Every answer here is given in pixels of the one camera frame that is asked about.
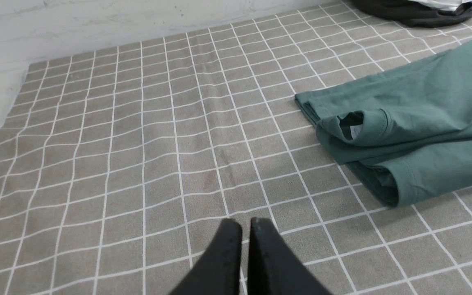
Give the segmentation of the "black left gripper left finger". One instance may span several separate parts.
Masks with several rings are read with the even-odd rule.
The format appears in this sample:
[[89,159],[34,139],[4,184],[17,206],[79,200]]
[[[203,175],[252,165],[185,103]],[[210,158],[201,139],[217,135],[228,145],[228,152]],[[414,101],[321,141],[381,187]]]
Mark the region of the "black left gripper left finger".
[[223,219],[210,244],[171,295],[238,295],[242,228]]

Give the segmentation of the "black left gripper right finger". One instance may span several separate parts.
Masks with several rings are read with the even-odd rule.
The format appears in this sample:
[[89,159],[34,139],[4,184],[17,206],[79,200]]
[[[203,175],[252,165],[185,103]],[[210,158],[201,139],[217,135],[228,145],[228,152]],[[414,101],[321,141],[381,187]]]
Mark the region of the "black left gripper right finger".
[[249,295],[329,295],[267,218],[253,217],[247,266]]

